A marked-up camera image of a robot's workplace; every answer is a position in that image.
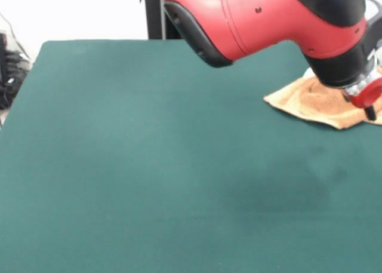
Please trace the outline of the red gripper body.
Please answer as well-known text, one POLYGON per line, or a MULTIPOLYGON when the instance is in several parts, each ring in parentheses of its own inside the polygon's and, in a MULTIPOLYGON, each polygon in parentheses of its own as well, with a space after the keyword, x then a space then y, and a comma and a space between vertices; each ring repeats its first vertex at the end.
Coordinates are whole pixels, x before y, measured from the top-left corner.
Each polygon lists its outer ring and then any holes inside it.
POLYGON ((381 96, 382 78, 377 78, 361 89, 355 96, 350 96, 350 102, 357 108, 368 108, 381 96))

